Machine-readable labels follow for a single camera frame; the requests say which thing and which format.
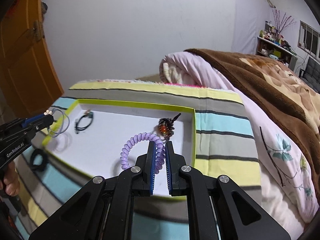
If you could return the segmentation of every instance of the gray chair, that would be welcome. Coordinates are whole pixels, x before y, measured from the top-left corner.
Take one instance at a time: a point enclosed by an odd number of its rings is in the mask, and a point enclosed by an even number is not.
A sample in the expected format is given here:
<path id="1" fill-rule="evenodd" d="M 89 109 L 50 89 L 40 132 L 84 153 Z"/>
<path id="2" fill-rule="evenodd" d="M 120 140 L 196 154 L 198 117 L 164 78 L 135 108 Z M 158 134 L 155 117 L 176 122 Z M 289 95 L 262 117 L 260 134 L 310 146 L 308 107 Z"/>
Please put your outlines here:
<path id="1" fill-rule="evenodd" d="M 315 92 L 320 93 L 320 64 L 312 57 L 309 57 L 306 69 L 300 69 L 299 78 Z"/>

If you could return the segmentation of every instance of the window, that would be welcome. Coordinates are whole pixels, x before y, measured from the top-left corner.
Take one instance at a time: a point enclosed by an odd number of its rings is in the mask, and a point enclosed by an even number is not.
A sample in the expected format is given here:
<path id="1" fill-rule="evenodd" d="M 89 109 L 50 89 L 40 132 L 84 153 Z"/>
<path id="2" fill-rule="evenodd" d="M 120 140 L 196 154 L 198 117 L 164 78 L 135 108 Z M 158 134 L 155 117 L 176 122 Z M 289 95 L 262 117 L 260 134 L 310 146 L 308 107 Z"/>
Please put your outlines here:
<path id="1" fill-rule="evenodd" d="M 298 47 L 320 59 L 320 34 L 304 22 L 300 22 Z"/>

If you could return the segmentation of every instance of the striped tablecloth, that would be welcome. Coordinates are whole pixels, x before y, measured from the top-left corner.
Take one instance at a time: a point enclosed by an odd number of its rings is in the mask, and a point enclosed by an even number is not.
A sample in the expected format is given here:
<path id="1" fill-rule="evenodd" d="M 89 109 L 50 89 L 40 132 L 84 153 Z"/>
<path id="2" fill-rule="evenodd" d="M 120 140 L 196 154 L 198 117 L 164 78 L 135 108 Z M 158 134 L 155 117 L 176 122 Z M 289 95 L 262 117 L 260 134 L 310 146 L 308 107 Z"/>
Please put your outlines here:
<path id="1" fill-rule="evenodd" d="M 195 168 L 203 174 L 231 177 L 261 204 L 260 168 L 250 122 L 240 97 L 231 91 L 146 82 L 88 81 L 72 86 L 52 107 L 62 111 L 79 98 L 135 101 L 187 106 L 196 112 Z M 77 192 L 90 178 L 53 156 L 43 172 L 28 162 L 44 135 L 16 160 L 20 176 L 22 212 L 16 225 L 25 239 Z M 188 239 L 185 201 L 143 198 L 135 202 L 132 239 Z"/>

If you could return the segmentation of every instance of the orange bead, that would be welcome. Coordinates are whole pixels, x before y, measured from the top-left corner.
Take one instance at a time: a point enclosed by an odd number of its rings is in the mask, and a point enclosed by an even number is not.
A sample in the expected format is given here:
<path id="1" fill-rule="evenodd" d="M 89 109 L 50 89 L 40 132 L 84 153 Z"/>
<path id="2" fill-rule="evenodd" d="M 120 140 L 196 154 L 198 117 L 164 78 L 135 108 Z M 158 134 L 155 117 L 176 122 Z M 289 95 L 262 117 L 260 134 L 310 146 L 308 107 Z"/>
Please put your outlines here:
<path id="1" fill-rule="evenodd" d="M 160 126 L 160 132 L 163 134 L 163 135 L 166 135 L 167 134 L 167 128 L 165 125 L 161 125 Z"/>

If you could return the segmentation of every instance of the human hand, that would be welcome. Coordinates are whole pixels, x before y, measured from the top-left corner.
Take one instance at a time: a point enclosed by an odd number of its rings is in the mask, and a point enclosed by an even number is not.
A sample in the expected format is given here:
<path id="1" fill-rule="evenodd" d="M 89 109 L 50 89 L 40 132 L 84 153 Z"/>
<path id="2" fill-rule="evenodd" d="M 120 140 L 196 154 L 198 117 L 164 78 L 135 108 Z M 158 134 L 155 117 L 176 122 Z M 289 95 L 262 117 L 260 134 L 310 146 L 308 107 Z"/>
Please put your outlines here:
<path id="1" fill-rule="evenodd" d="M 15 170 L 14 162 L 8 164 L 8 168 L 4 174 L 5 192 L 9 196 L 16 196 L 20 191 L 20 182 L 18 180 L 18 174 Z M 3 183 L 0 181 L 0 190 L 3 189 Z"/>

